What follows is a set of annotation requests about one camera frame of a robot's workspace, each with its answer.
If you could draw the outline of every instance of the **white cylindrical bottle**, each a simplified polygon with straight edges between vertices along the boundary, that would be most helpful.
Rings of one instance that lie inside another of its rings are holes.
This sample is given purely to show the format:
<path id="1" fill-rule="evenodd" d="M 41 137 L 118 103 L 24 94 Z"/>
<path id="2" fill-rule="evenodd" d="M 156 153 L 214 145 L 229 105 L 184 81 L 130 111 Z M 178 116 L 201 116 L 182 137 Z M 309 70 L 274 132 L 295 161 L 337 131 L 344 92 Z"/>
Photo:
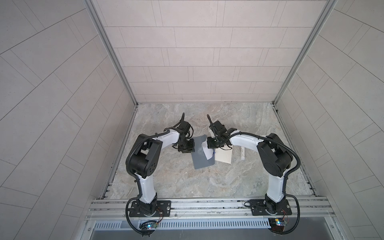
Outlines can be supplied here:
<path id="1" fill-rule="evenodd" d="M 245 160 L 245 147 L 241 147 L 240 150 L 240 159 Z"/>

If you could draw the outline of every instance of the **metal plate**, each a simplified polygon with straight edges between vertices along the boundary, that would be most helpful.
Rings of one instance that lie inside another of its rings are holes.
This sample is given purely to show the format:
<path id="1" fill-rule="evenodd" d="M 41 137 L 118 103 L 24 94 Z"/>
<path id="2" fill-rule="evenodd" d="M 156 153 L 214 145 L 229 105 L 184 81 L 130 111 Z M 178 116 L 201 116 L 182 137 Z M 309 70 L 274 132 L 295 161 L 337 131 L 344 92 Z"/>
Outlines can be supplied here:
<path id="1" fill-rule="evenodd" d="M 251 199 L 249 200 L 249 202 L 251 203 L 251 205 L 262 205 L 264 202 L 264 199 Z M 281 214 L 283 214 L 283 210 L 285 211 L 286 215 L 292 215 L 291 206 L 289 205 L 288 200 L 285 200 L 285 204 L 283 209 L 281 210 Z M 251 208 L 251 211 L 253 216 L 271 216 L 271 217 L 275 216 L 275 215 L 269 214 L 265 209 L 259 210 L 256 208 Z"/>
<path id="2" fill-rule="evenodd" d="M 170 215 L 170 201 L 157 201 L 157 207 L 160 208 L 162 211 L 160 212 L 163 217 L 169 217 Z M 137 200 L 132 202 L 131 208 L 132 211 L 129 211 L 129 217 L 147 217 L 142 212 L 139 212 L 139 206 L 137 205 Z M 150 217 L 160 217 L 160 213 L 158 211 L 155 211 L 155 213 Z"/>

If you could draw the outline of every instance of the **stone-patterned surface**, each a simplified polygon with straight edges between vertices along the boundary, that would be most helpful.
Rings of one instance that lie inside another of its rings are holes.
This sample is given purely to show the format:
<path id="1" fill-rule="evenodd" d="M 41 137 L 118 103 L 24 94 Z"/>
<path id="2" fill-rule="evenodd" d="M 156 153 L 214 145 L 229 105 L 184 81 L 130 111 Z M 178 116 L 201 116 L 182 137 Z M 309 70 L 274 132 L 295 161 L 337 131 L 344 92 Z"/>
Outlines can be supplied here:
<path id="1" fill-rule="evenodd" d="M 137 136 L 162 132 L 165 127 L 175 125 L 183 112 L 185 120 L 195 130 L 194 136 L 209 136 L 209 114 L 213 122 L 219 120 L 227 128 L 258 135 L 273 132 L 287 144 L 270 103 L 141 104 L 112 184 L 110 199 L 129 199 L 137 195 L 134 178 L 126 172 L 125 166 Z M 268 173 L 259 154 L 246 149 L 245 160 L 241 160 L 240 147 L 233 148 L 232 164 L 216 161 L 213 166 L 195 170 L 190 154 L 179 153 L 169 146 L 162 150 L 153 175 L 159 198 L 262 196 L 268 188 Z M 301 170 L 290 175 L 286 191 L 295 195 L 311 194 Z"/>

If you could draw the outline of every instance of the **tiled wall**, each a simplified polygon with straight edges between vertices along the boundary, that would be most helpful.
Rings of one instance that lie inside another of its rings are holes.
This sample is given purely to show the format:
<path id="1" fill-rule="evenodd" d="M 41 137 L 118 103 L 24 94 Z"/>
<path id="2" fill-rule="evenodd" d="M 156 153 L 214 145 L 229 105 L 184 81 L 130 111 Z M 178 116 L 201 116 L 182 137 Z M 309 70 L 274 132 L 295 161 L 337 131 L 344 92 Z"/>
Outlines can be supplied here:
<path id="1" fill-rule="evenodd" d="M 325 4 L 93 2 L 139 102 L 274 100 Z"/>
<path id="2" fill-rule="evenodd" d="M 132 109 L 81 0 L 0 1 L 0 239 L 71 239 Z"/>
<path id="3" fill-rule="evenodd" d="M 384 2 L 339 0 L 277 104 L 348 239 L 384 239 Z"/>

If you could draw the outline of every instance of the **metal corner post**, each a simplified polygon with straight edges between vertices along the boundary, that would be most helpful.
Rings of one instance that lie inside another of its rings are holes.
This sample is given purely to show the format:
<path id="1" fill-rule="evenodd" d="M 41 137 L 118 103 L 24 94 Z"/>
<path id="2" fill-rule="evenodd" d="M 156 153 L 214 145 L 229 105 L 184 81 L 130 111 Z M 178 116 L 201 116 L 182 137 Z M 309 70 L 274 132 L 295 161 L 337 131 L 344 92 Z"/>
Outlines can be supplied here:
<path id="1" fill-rule="evenodd" d="M 314 43 L 317 35 L 319 35 L 324 23 L 328 19 L 329 15 L 331 14 L 334 5 L 336 4 L 337 0 L 327 0 L 325 3 L 325 6 L 323 7 L 323 10 L 321 11 L 318 19 L 316 20 L 316 23 L 314 24 L 307 40 L 305 41 L 303 47 L 301 48 L 299 54 L 297 55 L 297 58 L 295 62 L 292 65 L 292 68 L 290 69 L 287 77 L 285 78 L 283 85 L 281 86 L 279 92 L 276 95 L 276 98 L 273 100 L 273 104 L 276 105 L 283 95 L 284 91 L 288 87 L 289 83 L 291 82 L 293 76 L 297 72 L 297 69 L 299 69 L 301 63 L 304 60 L 304 57 L 307 55 L 309 49 L 311 48 L 312 44 Z"/>
<path id="2" fill-rule="evenodd" d="M 100 21 L 99 15 L 96 12 L 96 9 L 93 5 L 92 0 L 84 0 L 84 5 L 85 8 L 87 9 L 93 24 L 95 25 L 95 28 L 97 32 L 99 33 L 99 36 L 101 38 L 101 41 L 103 42 L 104 46 L 106 47 L 106 50 L 108 52 L 108 55 L 111 57 L 112 64 L 114 65 L 121 81 L 123 82 L 125 88 L 127 89 L 129 96 L 132 99 L 132 102 L 134 103 L 135 106 L 137 106 L 137 101 L 135 98 L 135 95 L 132 92 L 131 87 L 128 84 L 128 80 L 124 74 L 124 71 L 122 70 L 118 58 L 116 56 L 116 53 L 113 50 L 113 47 L 111 45 L 111 42 L 108 39 L 107 33 L 105 32 L 105 29 Z"/>

